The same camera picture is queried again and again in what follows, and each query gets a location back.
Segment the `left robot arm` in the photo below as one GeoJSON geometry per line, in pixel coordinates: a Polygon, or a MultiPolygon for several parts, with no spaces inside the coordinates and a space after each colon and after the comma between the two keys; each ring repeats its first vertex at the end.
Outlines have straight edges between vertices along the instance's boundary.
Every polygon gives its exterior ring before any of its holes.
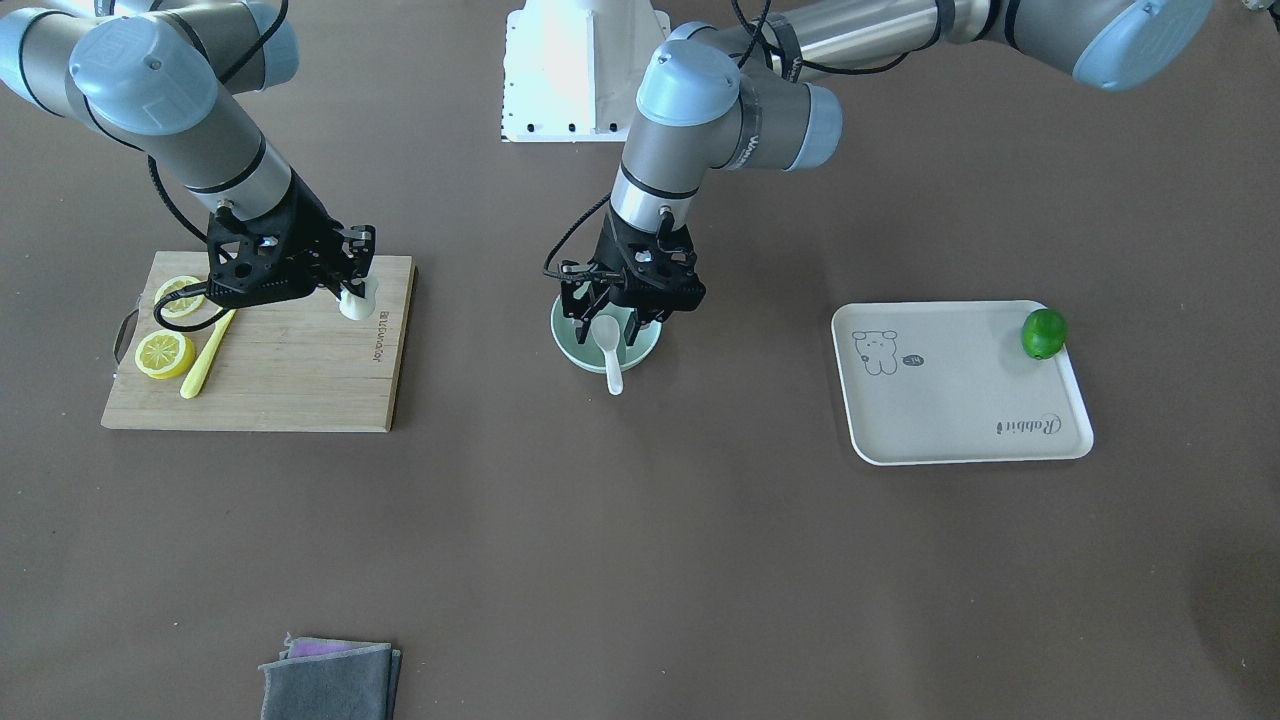
{"type": "Polygon", "coordinates": [[[686,227],[712,169],[801,170],[838,146],[844,115],[820,76],[869,76],[941,42],[987,40],[1074,81],[1121,92],[1196,37],[1208,1],[818,1],[718,29],[690,22],[652,54],[593,256],[553,272],[579,343],[607,305],[621,334],[691,311],[705,288],[686,227]]]}

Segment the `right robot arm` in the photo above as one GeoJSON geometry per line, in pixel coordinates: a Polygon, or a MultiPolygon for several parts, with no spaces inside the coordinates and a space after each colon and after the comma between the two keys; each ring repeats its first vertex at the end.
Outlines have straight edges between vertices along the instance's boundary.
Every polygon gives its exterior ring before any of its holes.
{"type": "Polygon", "coordinates": [[[170,291],[154,315],[202,295],[223,311],[329,290],[372,314],[371,225],[333,219],[236,101],[298,65],[283,14],[262,3],[134,5],[97,18],[28,6],[3,18],[3,82],[58,117],[138,149],[207,209],[207,279],[170,291]]]}

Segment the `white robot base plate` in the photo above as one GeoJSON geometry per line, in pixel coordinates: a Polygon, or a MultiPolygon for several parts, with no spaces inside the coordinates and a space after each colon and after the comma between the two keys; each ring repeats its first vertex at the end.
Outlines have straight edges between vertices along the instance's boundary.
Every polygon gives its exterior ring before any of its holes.
{"type": "Polygon", "coordinates": [[[500,137],[623,142],[669,15],[649,1],[527,1],[506,19],[500,137]]]}

